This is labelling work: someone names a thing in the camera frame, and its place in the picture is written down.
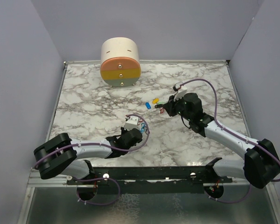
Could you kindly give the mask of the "blue key tag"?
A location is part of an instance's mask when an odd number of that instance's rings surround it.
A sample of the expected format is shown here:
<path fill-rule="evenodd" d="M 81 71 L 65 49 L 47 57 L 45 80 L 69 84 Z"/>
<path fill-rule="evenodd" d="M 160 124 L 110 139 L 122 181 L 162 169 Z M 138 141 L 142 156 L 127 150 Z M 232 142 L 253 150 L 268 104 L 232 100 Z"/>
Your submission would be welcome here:
<path fill-rule="evenodd" d="M 148 102 L 145 103 L 145 106 L 146 106 L 147 109 L 151 109 L 151 106 Z"/>

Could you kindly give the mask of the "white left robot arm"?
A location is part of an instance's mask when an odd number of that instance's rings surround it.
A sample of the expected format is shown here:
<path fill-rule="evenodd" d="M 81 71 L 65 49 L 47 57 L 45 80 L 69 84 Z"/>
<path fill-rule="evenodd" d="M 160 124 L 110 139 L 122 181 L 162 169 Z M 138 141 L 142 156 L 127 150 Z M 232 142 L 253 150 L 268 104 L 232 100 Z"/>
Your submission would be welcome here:
<path fill-rule="evenodd" d="M 120 135 L 102 141 L 74 140 L 67 133 L 61 133 L 34 150 L 34 169 L 39 171 L 43 180 L 63 174 L 89 184 L 95 175 L 87 158 L 118 158 L 132 151 L 132 147 L 135 150 L 141 148 L 137 144 L 142 140 L 143 135 L 137 128 L 129 131 L 121 128 Z"/>

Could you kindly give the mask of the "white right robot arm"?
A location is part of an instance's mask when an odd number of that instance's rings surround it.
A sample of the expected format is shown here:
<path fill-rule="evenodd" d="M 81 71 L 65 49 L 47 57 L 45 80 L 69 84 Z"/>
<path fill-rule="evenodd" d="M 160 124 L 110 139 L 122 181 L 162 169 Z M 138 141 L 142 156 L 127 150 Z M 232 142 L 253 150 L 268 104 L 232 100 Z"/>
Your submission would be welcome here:
<path fill-rule="evenodd" d="M 179 115 L 187 120 L 195 133 L 221 143 L 242 158 L 242 161 L 220 159 L 215 162 L 205 170 L 209 182 L 230 176 L 246 179 L 252 186 L 262 189 L 280 174 L 280 160 L 271 141 L 251 139 L 223 126 L 203 111 L 197 94 L 187 93 L 180 99 L 172 95 L 162 108 L 170 117 Z"/>

